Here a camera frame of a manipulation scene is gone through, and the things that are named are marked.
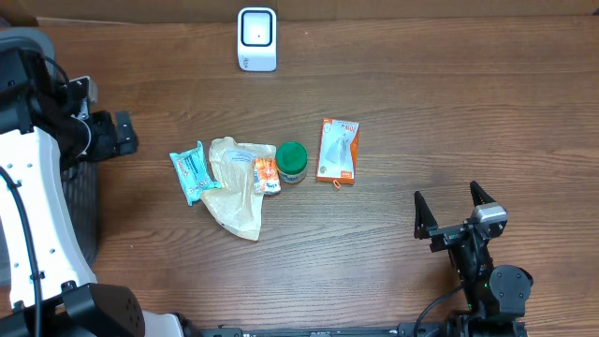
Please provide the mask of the orange white box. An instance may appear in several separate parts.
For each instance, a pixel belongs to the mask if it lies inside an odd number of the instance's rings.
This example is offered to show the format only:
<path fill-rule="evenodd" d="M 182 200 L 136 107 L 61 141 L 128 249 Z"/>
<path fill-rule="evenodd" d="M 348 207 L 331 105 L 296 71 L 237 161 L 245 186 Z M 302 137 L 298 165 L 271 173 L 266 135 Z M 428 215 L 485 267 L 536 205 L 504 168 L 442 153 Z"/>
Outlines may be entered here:
<path fill-rule="evenodd" d="M 325 118 L 322 124 L 316 179 L 332 183 L 337 189 L 343 184 L 354 185 L 359 145 L 359 122 Z"/>

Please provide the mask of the beige plastic bag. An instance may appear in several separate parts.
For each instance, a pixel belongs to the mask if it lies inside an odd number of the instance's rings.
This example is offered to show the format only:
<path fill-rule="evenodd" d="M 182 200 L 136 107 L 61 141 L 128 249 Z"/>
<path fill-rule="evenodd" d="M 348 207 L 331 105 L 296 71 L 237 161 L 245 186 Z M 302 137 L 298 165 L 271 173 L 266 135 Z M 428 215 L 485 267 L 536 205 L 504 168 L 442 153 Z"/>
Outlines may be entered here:
<path fill-rule="evenodd" d="M 231 137 L 211 143 L 209 161 L 221 187 L 204 191 L 200 199 L 216 222 L 237 237 L 259 238 L 264 194 L 255 189 L 255 160 L 273 158 L 275 152 L 274 145 L 238 143 Z"/>

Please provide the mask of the teal wipes packet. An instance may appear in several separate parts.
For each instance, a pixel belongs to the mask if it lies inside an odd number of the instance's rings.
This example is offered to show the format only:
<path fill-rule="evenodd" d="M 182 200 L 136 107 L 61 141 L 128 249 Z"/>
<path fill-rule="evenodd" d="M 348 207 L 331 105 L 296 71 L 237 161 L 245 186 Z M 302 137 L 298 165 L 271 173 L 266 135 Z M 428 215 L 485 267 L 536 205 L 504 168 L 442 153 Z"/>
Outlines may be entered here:
<path fill-rule="evenodd" d="M 182 153 L 170 153 L 169 158 L 188 206 L 200 201 L 204 191 L 221 187 L 221 184 L 212 179 L 208 171 L 204 147 L 200 140 L 194 149 Z"/>

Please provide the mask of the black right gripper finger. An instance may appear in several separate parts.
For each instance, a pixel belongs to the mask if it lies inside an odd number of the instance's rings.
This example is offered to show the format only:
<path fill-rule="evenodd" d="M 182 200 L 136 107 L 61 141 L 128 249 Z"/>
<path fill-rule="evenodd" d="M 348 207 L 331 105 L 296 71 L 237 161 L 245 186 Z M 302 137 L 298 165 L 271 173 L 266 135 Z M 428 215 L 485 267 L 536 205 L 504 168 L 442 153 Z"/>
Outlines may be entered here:
<path fill-rule="evenodd" d="M 415 229 L 414 237 L 416 239 L 428 239 L 431 232 L 438 228 L 436 219 L 434 218 L 426 199 L 419 191 L 414 193 L 415 199 Z"/>
<path fill-rule="evenodd" d="M 490 204 L 495 201 L 494 198 L 492 198 L 489 194 L 485 192 L 485 190 L 478 184 L 477 181 L 471 181 L 469 186 L 473 203 L 475 206 Z"/>

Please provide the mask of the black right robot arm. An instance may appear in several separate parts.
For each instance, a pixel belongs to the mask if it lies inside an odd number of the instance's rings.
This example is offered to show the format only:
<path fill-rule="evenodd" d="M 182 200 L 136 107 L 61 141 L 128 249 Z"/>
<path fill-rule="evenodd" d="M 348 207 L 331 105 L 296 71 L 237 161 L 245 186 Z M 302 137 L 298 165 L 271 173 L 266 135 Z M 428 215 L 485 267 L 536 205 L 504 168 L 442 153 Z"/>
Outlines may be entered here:
<path fill-rule="evenodd" d="M 470 182 L 474 209 L 461 224 L 439 227 L 426 199 L 418 191 L 415 199 L 414 237 L 429 239 L 432 252 L 448 252 L 460 284 L 434 300 L 418 316 L 409 336 L 525 336 L 526 301 L 533 277 L 513 265 L 495 266 L 489 253 L 490 240 L 500 237 L 507 224 L 507 210 L 475 181 Z M 462 292 L 465 311 L 451 313 L 442 323 L 425 324 L 426 315 L 437 305 Z"/>

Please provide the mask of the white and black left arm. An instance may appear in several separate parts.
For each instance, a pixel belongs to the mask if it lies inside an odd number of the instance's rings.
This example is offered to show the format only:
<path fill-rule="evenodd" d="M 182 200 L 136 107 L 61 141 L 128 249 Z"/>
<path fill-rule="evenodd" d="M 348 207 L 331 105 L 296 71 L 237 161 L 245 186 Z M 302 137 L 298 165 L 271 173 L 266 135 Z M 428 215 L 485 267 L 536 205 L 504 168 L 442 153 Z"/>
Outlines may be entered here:
<path fill-rule="evenodd" d="M 90 112 L 91 81 L 55 78 L 42 51 L 1 53 L 1 223 L 12 265 L 5 336 L 189 336 L 177 314 L 144 311 L 97 282 L 72 226 L 63 174 L 137 150 L 127 112 Z"/>

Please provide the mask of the green lid jar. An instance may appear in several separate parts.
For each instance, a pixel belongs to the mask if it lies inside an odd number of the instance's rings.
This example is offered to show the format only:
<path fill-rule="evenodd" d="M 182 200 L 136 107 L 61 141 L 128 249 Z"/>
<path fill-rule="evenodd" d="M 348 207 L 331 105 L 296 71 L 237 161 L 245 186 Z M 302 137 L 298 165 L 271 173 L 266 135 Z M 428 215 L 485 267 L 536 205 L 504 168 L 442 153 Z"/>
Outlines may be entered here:
<path fill-rule="evenodd" d="M 275 161 L 280 178 L 285 183 L 300 183 L 307 175 L 307 152 L 298 142 L 283 143 L 277 149 Z"/>

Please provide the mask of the small orange white packet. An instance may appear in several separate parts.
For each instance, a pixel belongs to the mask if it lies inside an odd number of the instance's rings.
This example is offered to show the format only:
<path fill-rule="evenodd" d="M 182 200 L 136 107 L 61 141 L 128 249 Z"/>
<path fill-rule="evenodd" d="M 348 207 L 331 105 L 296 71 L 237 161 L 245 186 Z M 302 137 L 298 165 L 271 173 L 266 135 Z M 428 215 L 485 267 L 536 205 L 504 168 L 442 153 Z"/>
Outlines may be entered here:
<path fill-rule="evenodd" d="M 254 160 L 255 191 L 265 195 L 281 192 L 279 174 L 274 158 L 259 157 Z"/>

